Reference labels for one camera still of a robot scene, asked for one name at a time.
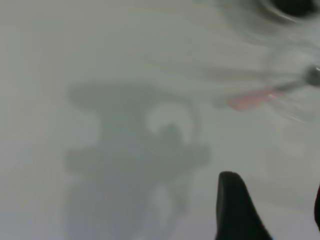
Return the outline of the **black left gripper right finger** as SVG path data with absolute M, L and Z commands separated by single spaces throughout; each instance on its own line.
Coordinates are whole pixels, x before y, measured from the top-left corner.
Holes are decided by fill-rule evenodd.
M 318 227 L 318 230 L 320 231 L 320 186 L 318 187 L 315 202 L 314 202 L 314 220 Z

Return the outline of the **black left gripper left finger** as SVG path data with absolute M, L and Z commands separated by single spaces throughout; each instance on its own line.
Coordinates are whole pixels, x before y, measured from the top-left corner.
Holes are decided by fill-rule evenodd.
M 216 240 L 271 240 L 241 176 L 223 171 L 218 177 Z

